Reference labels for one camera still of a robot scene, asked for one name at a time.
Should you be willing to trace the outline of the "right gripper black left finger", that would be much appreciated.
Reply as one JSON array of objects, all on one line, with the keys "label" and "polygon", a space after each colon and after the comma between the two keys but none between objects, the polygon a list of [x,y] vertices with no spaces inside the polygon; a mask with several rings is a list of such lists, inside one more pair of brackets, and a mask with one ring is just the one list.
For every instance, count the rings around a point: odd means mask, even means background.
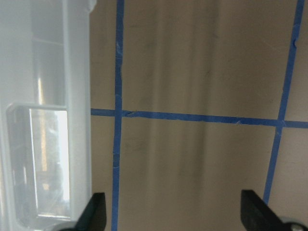
[{"label": "right gripper black left finger", "polygon": [[107,223],[105,193],[96,192],[89,200],[74,229],[104,231]]}]

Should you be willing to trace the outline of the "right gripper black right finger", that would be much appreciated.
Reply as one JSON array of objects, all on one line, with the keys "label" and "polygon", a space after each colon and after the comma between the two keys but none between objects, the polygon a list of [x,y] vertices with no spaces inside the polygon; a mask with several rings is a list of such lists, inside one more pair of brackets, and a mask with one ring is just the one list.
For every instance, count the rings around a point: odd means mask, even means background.
[{"label": "right gripper black right finger", "polygon": [[253,190],[241,191],[241,222],[246,231],[284,231],[284,223]]}]

